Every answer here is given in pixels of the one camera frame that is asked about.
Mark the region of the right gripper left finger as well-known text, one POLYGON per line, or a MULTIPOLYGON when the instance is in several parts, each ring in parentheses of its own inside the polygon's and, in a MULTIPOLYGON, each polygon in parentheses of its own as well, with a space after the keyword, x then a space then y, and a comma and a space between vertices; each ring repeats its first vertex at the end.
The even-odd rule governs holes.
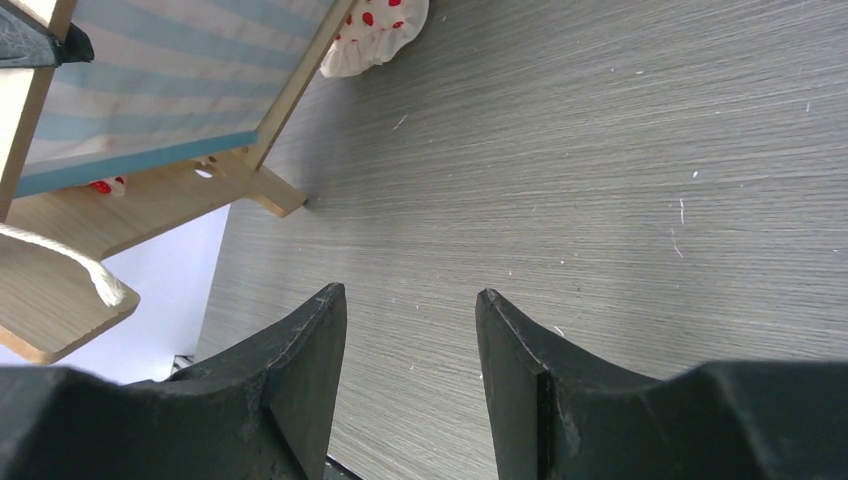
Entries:
POLYGON ((5 479, 344 479, 328 454, 347 329, 331 283, 169 378, 1 371, 5 479))

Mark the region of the wooden pet bed frame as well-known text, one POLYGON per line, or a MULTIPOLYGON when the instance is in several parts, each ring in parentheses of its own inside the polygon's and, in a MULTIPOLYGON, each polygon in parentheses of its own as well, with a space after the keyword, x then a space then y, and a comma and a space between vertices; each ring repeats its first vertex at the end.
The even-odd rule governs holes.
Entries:
POLYGON ((353 7, 327 1, 329 12, 253 144, 21 197, 18 182, 56 70, 94 58, 72 21, 79 2, 1 5, 1 342, 41 365, 138 306, 104 259, 243 198, 278 216, 304 204, 264 160, 353 7))

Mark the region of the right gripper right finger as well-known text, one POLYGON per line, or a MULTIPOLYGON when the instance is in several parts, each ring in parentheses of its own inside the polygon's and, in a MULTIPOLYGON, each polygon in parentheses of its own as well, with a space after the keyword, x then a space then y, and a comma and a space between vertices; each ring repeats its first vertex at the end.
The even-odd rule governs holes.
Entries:
POLYGON ((668 380, 612 364, 493 289, 476 331, 502 479, 843 479, 843 361, 711 361, 668 380))

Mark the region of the blue striped mattress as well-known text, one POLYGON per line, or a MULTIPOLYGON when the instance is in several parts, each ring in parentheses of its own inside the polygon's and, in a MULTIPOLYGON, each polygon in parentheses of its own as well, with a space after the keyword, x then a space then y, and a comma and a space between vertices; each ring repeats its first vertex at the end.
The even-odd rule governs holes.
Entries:
POLYGON ((52 79, 17 195, 253 144, 327 1, 81 1, 89 63, 52 79))

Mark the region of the strawberry print ruffled blanket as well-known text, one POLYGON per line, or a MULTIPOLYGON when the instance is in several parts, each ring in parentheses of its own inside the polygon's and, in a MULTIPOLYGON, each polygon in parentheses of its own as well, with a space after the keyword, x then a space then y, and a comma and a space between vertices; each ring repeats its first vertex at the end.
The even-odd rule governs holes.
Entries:
POLYGON ((325 78, 346 78, 383 65, 423 30, 429 0, 356 1, 321 62, 325 78))

